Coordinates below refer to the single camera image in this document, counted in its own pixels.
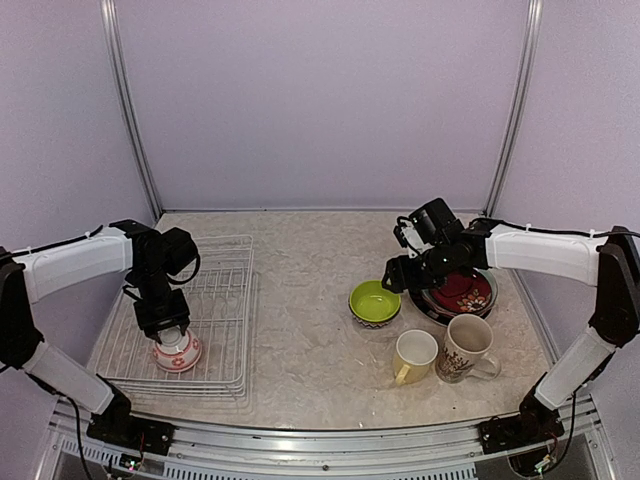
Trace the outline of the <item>red white floral teacup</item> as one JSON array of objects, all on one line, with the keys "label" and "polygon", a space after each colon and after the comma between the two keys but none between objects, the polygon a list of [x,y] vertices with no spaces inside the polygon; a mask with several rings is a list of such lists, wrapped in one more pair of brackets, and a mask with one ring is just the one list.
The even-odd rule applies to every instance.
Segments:
[{"label": "red white floral teacup", "polygon": [[182,373],[190,370],[202,355],[201,341],[191,329],[190,342],[179,343],[175,327],[161,331],[163,344],[154,343],[152,350],[152,358],[156,366],[168,373]]}]

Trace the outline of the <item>green bowl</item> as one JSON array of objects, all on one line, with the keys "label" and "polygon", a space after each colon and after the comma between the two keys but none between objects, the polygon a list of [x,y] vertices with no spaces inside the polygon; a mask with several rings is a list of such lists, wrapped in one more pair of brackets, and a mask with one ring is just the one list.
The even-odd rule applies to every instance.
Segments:
[{"label": "green bowl", "polygon": [[352,290],[349,308],[366,319],[382,319],[400,311],[401,296],[384,289],[380,280],[368,280]]}]

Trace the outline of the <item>blue white patterned bowl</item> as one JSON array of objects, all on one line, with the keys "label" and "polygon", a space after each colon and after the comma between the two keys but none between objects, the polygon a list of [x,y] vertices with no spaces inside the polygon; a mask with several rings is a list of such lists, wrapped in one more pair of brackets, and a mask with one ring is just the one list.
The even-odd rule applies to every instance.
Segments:
[{"label": "blue white patterned bowl", "polygon": [[353,319],[363,328],[366,329],[380,329],[392,323],[392,321],[398,316],[399,311],[396,311],[393,315],[387,316],[382,319],[370,320],[362,316],[359,316],[355,311],[351,312]]}]

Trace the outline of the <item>pale yellow mug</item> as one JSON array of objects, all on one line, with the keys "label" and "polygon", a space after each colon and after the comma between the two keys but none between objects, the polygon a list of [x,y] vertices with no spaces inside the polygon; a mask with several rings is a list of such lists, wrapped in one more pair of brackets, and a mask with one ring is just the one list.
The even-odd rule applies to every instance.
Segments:
[{"label": "pale yellow mug", "polygon": [[427,331],[403,332],[396,340],[392,362],[395,383],[401,386],[421,381],[429,373],[438,353],[438,343]]}]

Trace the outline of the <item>small black square plate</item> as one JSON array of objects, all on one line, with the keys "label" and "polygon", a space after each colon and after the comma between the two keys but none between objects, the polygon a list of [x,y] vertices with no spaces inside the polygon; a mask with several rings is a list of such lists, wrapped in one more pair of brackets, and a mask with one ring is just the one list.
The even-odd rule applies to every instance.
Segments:
[{"label": "small black square plate", "polygon": [[468,275],[451,273],[442,286],[428,292],[439,307],[456,314],[483,312],[495,300],[491,283],[477,270]]}]

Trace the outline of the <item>light green flower plate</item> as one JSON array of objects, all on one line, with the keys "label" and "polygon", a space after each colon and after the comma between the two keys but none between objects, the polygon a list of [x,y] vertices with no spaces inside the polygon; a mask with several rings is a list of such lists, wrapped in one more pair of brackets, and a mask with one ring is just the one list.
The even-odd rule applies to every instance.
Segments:
[{"label": "light green flower plate", "polygon": [[497,300],[497,298],[498,298],[498,285],[497,285],[497,282],[496,282],[494,276],[487,270],[477,270],[477,271],[480,271],[481,273],[483,273],[486,276],[486,278],[489,280],[489,282],[491,283],[491,285],[492,285],[492,287],[494,289],[494,294],[495,294],[496,300]]}]

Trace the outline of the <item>teal patterned mug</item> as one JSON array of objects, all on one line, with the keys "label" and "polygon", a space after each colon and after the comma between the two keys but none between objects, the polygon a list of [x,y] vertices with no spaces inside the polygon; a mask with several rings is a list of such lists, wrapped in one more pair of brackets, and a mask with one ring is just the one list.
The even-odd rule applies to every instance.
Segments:
[{"label": "teal patterned mug", "polygon": [[447,326],[442,348],[435,363],[437,376],[449,384],[467,377],[493,380],[501,373],[501,362],[491,351],[494,334],[481,317],[461,314]]}]

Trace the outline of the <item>black striped rim plate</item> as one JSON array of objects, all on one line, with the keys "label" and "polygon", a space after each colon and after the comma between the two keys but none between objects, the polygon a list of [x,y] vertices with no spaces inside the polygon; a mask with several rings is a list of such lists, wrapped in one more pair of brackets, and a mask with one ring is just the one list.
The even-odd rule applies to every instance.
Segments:
[{"label": "black striped rim plate", "polygon": [[461,314],[473,314],[473,315],[480,316],[481,318],[486,318],[491,313],[496,300],[496,296],[495,296],[495,300],[491,305],[491,307],[483,312],[456,314],[454,312],[450,312],[446,309],[443,309],[442,307],[439,307],[434,302],[434,300],[430,297],[428,290],[422,290],[421,292],[411,292],[410,299],[412,300],[412,302],[418,308],[419,311],[421,311],[428,318],[430,318],[431,320],[433,320],[434,322],[442,326],[447,326],[454,317]]}]

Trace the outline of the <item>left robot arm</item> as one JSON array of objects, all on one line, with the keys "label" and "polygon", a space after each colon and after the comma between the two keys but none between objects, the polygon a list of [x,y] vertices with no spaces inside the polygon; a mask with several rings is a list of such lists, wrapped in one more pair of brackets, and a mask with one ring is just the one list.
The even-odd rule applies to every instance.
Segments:
[{"label": "left robot arm", "polygon": [[35,326],[32,305],[70,286],[122,273],[140,330],[155,342],[175,328],[186,334],[189,307],[179,274],[199,270],[189,232],[159,232],[134,220],[114,222],[74,239],[1,252],[1,367],[32,379],[82,406],[121,445],[140,434],[131,402],[116,386],[49,344]]}]

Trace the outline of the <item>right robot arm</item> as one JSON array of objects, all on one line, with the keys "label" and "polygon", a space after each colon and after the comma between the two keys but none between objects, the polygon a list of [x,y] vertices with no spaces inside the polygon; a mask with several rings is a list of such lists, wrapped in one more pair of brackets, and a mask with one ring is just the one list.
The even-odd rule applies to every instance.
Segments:
[{"label": "right robot arm", "polygon": [[382,277],[394,293],[440,287],[452,273],[509,270],[579,283],[595,292],[587,326],[523,399],[511,426],[523,444],[535,442],[550,416],[639,333],[638,233],[550,230],[479,217],[463,223],[436,198],[396,221],[405,253],[387,261]]}]

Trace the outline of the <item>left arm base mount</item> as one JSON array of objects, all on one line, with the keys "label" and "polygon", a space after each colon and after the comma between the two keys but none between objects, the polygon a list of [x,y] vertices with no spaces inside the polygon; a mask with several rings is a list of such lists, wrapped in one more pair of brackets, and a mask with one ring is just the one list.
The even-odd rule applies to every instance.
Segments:
[{"label": "left arm base mount", "polygon": [[167,456],[176,427],[133,415],[129,398],[113,384],[107,382],[107,385],[113,398],[103,413],[91,414],[87,436],[141,454]]}]

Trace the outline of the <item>aluminium front rail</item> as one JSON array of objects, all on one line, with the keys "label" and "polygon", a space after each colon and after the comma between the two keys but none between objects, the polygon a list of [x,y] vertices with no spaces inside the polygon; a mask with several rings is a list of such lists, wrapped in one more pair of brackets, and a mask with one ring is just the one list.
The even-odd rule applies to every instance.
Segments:
[{"label": "aluminium front rail", "polygon": [[296,431],[176,421],[164,455],[145,453],[140,470],[120,461],[132,450],[76,437],[60,406],[37,463],[37,479],[480,479],[509,478],[518,450],[487,454],[475,421],[392,429]]}]

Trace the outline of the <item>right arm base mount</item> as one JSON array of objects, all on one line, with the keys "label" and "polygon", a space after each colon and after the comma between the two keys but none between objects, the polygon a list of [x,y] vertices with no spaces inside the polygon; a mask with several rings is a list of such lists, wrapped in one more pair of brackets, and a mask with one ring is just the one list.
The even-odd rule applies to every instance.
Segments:
[{"label": "right arm base mount", "polygon": [[478,433],[483,453],[493,454],[559,438],[565,429],[558,409],[544,406],[532,388],[517,414],[491,417],[478,425]]}]

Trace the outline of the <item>right aluminium corner post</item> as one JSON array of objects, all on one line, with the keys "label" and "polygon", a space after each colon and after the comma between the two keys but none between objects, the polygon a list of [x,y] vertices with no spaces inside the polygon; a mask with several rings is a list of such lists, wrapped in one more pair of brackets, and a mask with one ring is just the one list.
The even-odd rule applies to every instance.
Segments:
[{"label": "right aluminium corner post", "polygon": [[506,130],[502,139],[497,166],[482,210],[485,216],[491,217],[496,212],[506,185],[509,167],[513,160],[518,133],[526,108],[531,75],[535,65],[543,5],[544,2],[542,0],[530,0],[528,2],[523,45],[518,63],[514,93],[507,116]]}]

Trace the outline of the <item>aluminium corner post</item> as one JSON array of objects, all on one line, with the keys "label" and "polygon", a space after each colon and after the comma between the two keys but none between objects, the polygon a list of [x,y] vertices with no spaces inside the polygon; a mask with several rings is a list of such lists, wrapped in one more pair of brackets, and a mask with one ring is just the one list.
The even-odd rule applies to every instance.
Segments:
[{"label": "aluminium corner post", "polygon": [[542,0],[530,0],[528,2],[523,45],[518,63],[514,93],[507,116],[506,130],[502,139],[497,166],[482,210],[485,216],[491,217],[496,212],[506,185],[509,167],[513,160],[518,133],[526,108],[531,75],[535,65],[543,5],[544,2]]},{"label": "aluminium corner post", "polygon": [[152,218],[158,221],[164,209],[146,155],[133,96],[127,75],[126,61],[121,40],[116,2],[101,0],[100,13],[106,40],[108,60],[112,69],[117,99],[121,110],[125,132],[131,146],[134,163],[140,177],[144,196]]}]

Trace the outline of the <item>left aluminium corner post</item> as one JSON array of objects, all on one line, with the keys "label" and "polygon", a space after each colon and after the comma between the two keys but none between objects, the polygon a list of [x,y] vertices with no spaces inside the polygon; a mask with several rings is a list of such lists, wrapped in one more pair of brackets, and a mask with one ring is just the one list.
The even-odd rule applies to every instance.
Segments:
[{"label": "left aluminium corner post", "polygon": [[121,110],[125,132],[131,146],[134,163],[140,177],[144,196],[152,218],[158,221],[164,209],[146,155],[133,96],[127,75],[126,61],[121,40],[116,2],[101,0],[100,13],[106,40],[108,60],[112,69],[117,99]]}]

